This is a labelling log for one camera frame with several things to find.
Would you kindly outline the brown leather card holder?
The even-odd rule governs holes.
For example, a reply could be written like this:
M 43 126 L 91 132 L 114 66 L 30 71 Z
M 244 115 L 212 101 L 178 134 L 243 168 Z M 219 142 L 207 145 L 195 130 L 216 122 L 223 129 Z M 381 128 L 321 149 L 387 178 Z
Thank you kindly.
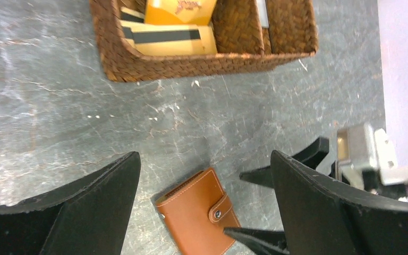
M 224 254 L 235 242 L 226 227 L 240 227 L 232 202 L 210 167 L 155 202 L 181 254 Z

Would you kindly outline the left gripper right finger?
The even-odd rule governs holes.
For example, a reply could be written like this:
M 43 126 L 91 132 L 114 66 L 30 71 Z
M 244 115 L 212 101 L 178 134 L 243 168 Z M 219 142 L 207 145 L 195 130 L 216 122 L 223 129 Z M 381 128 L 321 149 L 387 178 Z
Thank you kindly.
M 286 156 L 274 150 L 270 164 Z M 274 177 L 291 254 L 408 254 L 408 202 L 353 188 L 299 162 Z

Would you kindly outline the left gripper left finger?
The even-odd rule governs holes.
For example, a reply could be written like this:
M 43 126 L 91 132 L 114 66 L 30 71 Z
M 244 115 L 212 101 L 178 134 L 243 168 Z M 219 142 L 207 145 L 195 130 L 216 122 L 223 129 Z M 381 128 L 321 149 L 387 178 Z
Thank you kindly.
M 0 206 L 0 254 L 120 254 L 141 170 L 138 152 L 59 188 Z

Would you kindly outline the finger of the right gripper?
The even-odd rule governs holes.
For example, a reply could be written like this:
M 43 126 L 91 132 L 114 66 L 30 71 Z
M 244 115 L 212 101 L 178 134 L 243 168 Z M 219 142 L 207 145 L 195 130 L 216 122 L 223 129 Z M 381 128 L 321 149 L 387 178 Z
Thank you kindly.
M 310 169 L 316 170 L 317 166 L 329 154 L 330 140 L 326 137 L 317 137 L 313 143 L 305 147 L 293 156 L 280 157 L 274 160 L 272 165 L 245 171 L 239 174 L 241 181 L 249 182 L 259 186 L 274 189 L 276 178 L 274 175 L 283 167 L 289 169 L 295 167 L 299 162 Z
M 258 255 L 290 254 L 283 231 L 225 227 L 223 233 L 242 243 Z

